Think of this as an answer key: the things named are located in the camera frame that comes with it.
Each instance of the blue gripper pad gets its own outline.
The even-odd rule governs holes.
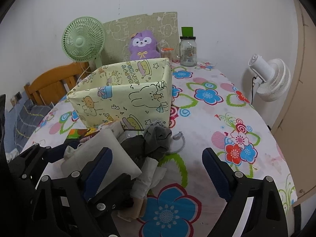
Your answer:
[[[103,149],[106,149],[106,151],[85,181],[85,191],[83,193],[83,197],[86,201],[96,195],[97,190],[99,189],[100,184],[102,183],[105,174],[113,161],[112,150],[109,148]]]
[[[206,148],[203,151],[202,162],[219,197],[229,202],[235,183],[232,176],[233,170],[226,162],[221,161],[211,148]]]

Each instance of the glass jar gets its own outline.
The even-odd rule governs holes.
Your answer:
[[[195,37],[180,37],[180,64],[186,67],[196,66],[198,62]]]

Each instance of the orange wooden headboard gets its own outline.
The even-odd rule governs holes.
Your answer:
[[[67,94],[62,80],[71,90],[77,83],[76,75],[81,75],[88,67],[88,62],[74,62],[50,69],[36,78],[32,84],[25,85],[25,92],[37,105],[49,105],[51,102],[56,104]],[[85,72],[81,78],[83,79],[87,75],[88,73]]]

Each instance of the white wall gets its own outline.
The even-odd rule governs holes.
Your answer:
[[[68,23],[80,16],[102,22],[157,11],[177,11],[181,26],[193,26],[198,56],[210,59],[249,95],[245,74],[253,53],[282,58],[293,71],[297,20],[293,0],[16,0],[0,24],[0,90],[10,97],[46,70],[69,63],[61,48]],[[267,124],[283,101],[254,103]]]

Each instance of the blue flower print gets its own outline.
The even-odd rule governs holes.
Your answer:
[[[64,100],[66,100],[67,99],[67,95],[65,95],[64,97],[62,97],[61,99],[60,99],[60,101],[64,101]]]
[[[201,214],[201,202],[188,195],[178,183],[163,187],[158,195],[149,196],[145,215],[139,218],[143,224],[140,237],[193,236],[194,223]]]
[[[226,145],[229,145],[229,144],[234,145],[233,140],[230,139],[229,137],[225,137],[225,146],[226,146]]]
[[[45,126],[47,124],[47,119],[46,120],[42,120],[40,123],[39,123],[39,127],[42,128],[43,126]]]
[[[253,147],[251,143],[248,146],[245,146],[243,150],[241,150],[240,158],[243,161],[247,161],[250,164],[253,164],[258,156],[257,150]]]
[[[179,93],[182,92],[181,88],[177,88],[174,85],[172,85],[172,97],[177,98],[179,96]]]
[[[178,72],[173,72],[172,75],[174,75],[175,78],[181,79],[181,78],[190,78],[192,77],[193,72],[190,71],[184,71],[180,70]]]
[[[78,118],[79,118],[79,116],[78,116],[77,112],[76,112],[76,111],[73,111],[73,112],[71,113],[71,120],[72,120],[72,122],[77,121]]]
[[[196,89],[194,98],[198,100],[204,100],[207,104],[215,105],[216,103],[223,101],[223,98],[217,94],[217,91],[213,89]]]

